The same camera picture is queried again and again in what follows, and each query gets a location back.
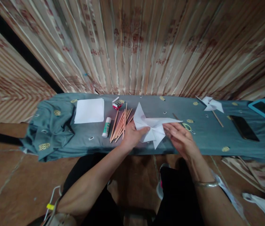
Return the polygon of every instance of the bracelet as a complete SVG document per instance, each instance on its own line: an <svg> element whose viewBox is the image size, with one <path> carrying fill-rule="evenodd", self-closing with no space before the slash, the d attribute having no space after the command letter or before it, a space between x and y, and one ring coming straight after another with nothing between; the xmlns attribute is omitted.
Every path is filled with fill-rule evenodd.
<svg viewBox="0 0 265 226"><path fill-rule="evenodd" d="M214 181L214 182L209 182L209 183L202 183L202 182L195 181L194 185L198 187L217 187L218 182Z"/></svg>

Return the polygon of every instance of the folded paper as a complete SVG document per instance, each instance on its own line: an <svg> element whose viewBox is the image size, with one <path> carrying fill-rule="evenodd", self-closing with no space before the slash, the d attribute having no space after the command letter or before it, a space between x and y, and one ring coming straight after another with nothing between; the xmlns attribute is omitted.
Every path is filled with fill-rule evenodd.
<svg viewBox="0 0 265 226"><path fill-rule="evenodd" d="M207 107L205 108L205 111L211 111L211 110L219 110L222 113L223 109L222 109L222 104L216 100L213 100L213 97L208 97L206 96L203 99L200 99L198 96L196 96L197 99L199 99L201 102L203 102Z"/></svg>
<svg viewBox="0 0 265 226"><path fill-rule="evenodd" d="M154 149L157 148L158 144L165 137L163 123L182 122L172 118L146 118L140 103L136 108L133 120L135 122L135 127L137 130L140 130L147 126L150 127L150 131L146 133L140 141L142 143L153 141Z"/></svg>

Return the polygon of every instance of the smartphone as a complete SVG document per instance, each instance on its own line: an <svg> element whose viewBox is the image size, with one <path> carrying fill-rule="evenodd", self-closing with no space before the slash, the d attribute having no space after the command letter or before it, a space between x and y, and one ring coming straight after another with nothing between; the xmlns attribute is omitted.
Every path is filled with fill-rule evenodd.
<svg viewBox="0 0 265 226"><path fill-rule="evenodd" d="M260 141L244 118L239 116L230 116L230 118L232 119L234 125L238 129L243 139L252 140L256 142Z"/></svg>

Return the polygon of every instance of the table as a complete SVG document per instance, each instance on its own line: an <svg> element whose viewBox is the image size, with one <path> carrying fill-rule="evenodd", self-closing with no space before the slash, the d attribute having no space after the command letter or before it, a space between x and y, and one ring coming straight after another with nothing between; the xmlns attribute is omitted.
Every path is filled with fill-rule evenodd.
<svg viewBox="0 0 265 226"><path fill-rule="evenodd" d="M103 138L102 132L104 122L74 124L74 116L76 113L76 104L73 100L82 99L104 99L104 117L112 118L111 128L114 124L116 110L112 108L112 101L118 95L97 95L97 94L58 94L51 98L51 105L54 108L59 108L62 115L67 115L67 127L63 131L63 137L59 138L59 146L55 145L50 150L39 151L39 142L35 139L29 143L30 137L22 140L24 144L23 150L26 152L34 153L39 156L39 161L51 161L65 157L77 157L94 152L108 153L114 147L120 144L122 138L117 143L110 143L109 137ZM133 95L120 95L120 100L128 103L128 109L133 108L130 117L133 115L138 103L141 103L146 117L170 117L174 118L174 113L180 120L191 126L195 132L193 138L197 143L203 155L227 155L227 156L246 156L251 158L265 159L265 118L252 111L247 107L249 101L229 101L221 100L224 114L220 111L215 111L218 118L224 125L221 127L215 116L211 111L204 111L205 105L196 98L183 98L164 96L165 100L162 101L159 96L133 96ZM243 117L250 127L253 129L260 142L254 142L243 139L235 128L233 122L228 118L229 115ZM39 131L41 126L35 126L37 118L34 117L31 121L29 129L31 131ZM228 151L223 151L224 147L229 147ZM145 154L173 154L177 151L172 146L170 140L165 137L157 149L154 149L153 143L139 143L136 148L131 152L133 155Z"/></svg>

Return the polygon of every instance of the striped curtain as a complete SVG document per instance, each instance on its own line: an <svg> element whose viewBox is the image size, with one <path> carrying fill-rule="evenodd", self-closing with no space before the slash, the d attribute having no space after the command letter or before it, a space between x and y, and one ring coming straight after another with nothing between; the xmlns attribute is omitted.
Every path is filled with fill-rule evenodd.
<svg viewBox="0 0 265 226"><path fill-rule="evenodd" d="M265 0L0 0L65 92L265 96Z"/></svg>
<svg viewBox="0 0 265 226"><path fill-rule="evenodd" d="M0 122L20 123L54 90L0 34Z"/></svg>

